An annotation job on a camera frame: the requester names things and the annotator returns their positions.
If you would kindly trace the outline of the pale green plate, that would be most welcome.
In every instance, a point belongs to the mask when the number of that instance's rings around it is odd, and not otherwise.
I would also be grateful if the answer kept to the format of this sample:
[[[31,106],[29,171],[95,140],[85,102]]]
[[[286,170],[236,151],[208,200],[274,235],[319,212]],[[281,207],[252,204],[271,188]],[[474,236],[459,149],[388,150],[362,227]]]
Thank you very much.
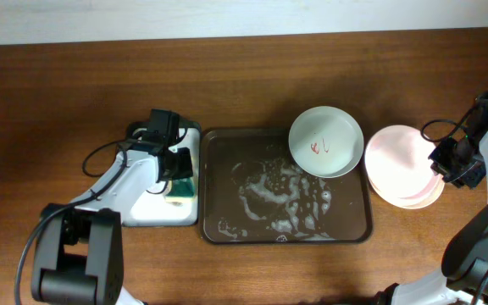
[[[292,123],[288,146],[296,164],[320,178],[336,178],[353,170],[363,156],[363,132],[347,112],[318,106]]]

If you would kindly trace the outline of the brown plastic tray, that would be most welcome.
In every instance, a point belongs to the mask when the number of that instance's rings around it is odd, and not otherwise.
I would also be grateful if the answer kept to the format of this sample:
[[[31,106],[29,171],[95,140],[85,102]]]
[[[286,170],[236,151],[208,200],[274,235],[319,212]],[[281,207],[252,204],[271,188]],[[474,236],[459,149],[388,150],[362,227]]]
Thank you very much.
[[[362,166],[338,178],[301,169],[288,130],[217,129],[200,144],[199,227],[216,245],[361,243],[373,232]]]

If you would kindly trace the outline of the white front plate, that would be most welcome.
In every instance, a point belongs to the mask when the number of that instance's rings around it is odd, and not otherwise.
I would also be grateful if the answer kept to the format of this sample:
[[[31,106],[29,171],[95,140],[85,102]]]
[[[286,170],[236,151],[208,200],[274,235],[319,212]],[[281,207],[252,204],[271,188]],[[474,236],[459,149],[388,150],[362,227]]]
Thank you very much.
[[[389,204],[404,208],[404,209],[420,209],[425,208],[434,203],[442,194],[445,183],[439,180],[432,189],[425,193],[422,197],[417,198],[398,198],[390,197],[389,195],[380,191],[373,183],[370,183],[372,189]]]

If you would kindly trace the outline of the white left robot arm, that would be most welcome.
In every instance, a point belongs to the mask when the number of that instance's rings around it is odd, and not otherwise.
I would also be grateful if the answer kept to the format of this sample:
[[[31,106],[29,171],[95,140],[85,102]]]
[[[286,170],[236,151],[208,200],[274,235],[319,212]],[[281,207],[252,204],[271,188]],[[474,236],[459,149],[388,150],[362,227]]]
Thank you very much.
[[[125,227],[198,220],[201,127],[154,109],[113,141],[107,171],[68,204],[48,204],[27,248],[35,250],[30,291],[47,304],[137,304],[123,285]]]

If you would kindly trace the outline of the white soapy water tray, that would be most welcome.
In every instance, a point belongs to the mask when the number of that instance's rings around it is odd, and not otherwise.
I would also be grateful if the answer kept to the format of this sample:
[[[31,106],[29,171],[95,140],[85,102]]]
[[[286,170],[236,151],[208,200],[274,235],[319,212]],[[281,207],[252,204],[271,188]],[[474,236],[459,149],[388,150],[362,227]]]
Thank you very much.
[[[172,201],[165,198],[169,190],[169,181],[156,182],[155,175],[158,173],[157,158],[153,158],[152,168],[147,171],[151,179],[141,187],[141,195],[130,208],[130,212],[123,218],[123,225],[128,227],[139,226],[187,226],[193,225],[198,218],[198,178],[199,178],[199,144],[201,127],[198,123],[190,121],[190,128],[187,136],[177,146],[170,148],[176,152],[177,148],[189,148],[191,151],[191,162],[196,187],[196,195],[192,199],[184,201]]]

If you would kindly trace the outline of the yellow green sponge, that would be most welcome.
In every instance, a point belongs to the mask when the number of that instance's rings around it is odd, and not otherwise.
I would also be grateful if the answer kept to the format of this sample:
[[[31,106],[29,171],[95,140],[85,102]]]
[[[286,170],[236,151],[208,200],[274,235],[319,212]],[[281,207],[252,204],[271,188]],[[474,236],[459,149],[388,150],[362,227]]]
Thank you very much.
[[[167,200],[184,201],[192,199],[196,195],[196,187],[192,178],[183,178],[172,180],[169,184],[169,190],[164,195]]]

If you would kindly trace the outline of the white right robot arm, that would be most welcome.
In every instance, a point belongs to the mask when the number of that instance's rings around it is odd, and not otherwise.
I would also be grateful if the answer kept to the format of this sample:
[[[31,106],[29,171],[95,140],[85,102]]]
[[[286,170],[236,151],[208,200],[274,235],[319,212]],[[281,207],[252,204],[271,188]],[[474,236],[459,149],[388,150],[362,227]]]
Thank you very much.
[[[432,170],[456,187],[474,188],[486,180],[488,195],[488,91],[477,96],[454,129],[464,136],[435,139]],[[488,203],[451,239],[439,270],[410,284],[395,283],[371,303],[488,304]]]

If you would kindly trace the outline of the pinkish white plate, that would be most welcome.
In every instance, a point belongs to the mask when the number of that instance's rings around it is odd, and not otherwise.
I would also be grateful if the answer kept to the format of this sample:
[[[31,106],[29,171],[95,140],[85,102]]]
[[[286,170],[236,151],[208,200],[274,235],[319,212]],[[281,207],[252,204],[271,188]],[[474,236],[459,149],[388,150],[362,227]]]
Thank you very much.
[[[413,127],[391,125],[379,130],[364,152],[369,182],[390,197],[422,197],[439,180],[443,182],[430,168],[434,149],[435,144]]]

